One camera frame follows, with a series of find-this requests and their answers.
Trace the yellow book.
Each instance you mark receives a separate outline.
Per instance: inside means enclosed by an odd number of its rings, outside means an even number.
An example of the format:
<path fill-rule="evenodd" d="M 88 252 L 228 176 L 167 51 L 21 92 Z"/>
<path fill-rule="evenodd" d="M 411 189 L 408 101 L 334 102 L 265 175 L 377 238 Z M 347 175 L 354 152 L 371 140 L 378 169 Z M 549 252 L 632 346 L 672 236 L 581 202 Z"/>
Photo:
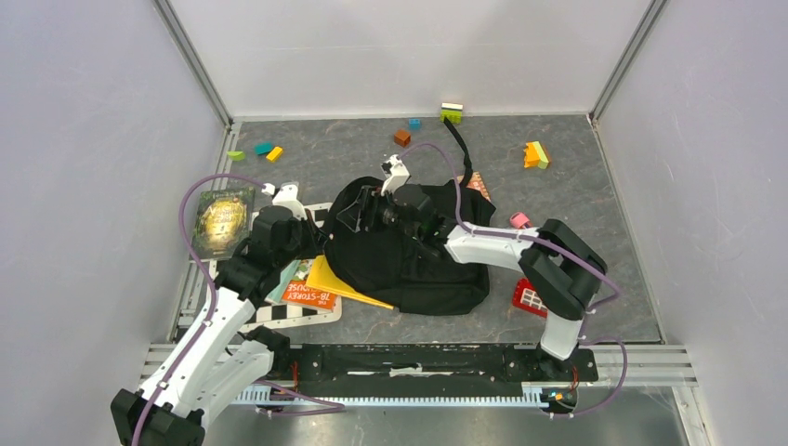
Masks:
<path fill-rule="evenodd" d="M 359 293 L 350 285 L 340 280 L 330 268 L 326 256 L 317 256 L 314 258 L 306 280 L 306 285 L 316 290 L 347 297 L 367 305 L 389 310 L 394 309 L 392 305 Z"/>

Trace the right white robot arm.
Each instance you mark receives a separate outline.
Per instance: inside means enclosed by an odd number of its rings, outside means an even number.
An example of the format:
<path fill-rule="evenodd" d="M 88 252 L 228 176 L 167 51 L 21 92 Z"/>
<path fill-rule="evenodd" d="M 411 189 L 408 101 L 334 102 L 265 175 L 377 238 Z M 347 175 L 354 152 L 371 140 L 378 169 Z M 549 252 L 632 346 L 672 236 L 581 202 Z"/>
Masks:
<path fill-rule="evenodd" d="M 336 197 L 324 227 L 333 273 L 403 313 L 464 315 L 490 292 L 492 267 L 520 271 L 547 309 L 536 364 L 549 379 L 574 365 L 584 314 L 607 266 L 563 222 L 494 229 L 477 190 L 408 184 L 386 193 L 364 177 Z"/>

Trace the black student backpack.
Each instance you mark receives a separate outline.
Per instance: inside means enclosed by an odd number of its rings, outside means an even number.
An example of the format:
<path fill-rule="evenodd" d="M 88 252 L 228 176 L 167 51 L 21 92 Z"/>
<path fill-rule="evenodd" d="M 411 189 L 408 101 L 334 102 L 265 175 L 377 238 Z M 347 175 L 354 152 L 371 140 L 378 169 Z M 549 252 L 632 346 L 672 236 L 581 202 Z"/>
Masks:
<path fill-rule="evenodd" d="M 463 177 L 474 172 L 466 143 L 453 124 L 447 129 L 463 155 Z M 402 313 L 454 316 L 469 313 L 490 292 L 490 274 L 480 263 L 458 263 L 444 248 L 457 223 L 487 226 L 495 207 L 456 177 L 443 185 L 408 182 L 391 198 L 399 223 L 393 228 L 354 233 L 336 220 L 361 187 L 382 187 L 385 179 L 360 177 L 336 196 L 324 229 L 324 255 L 334 274 L 357 292 Z"/>

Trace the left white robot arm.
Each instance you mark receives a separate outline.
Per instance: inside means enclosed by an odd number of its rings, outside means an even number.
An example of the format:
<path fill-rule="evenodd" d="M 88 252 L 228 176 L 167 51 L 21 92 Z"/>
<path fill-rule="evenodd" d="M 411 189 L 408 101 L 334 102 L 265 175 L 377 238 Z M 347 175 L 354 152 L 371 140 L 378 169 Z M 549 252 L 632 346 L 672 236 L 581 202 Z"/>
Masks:
<path fill-rule="evenodd" d="M 319 229 L 301 204 L 269 205 L 250 235 L 217 267 L 209 296 L 164 363 L 136 391 L 120 390 L 112 418 L 124 445 L 200 445 L 209 424 L 258 378 L 281 378 L 294 362 L 290 340 L 265 326 L 216 362 L 282 281 L 289 265 L 319 252 Z"/>

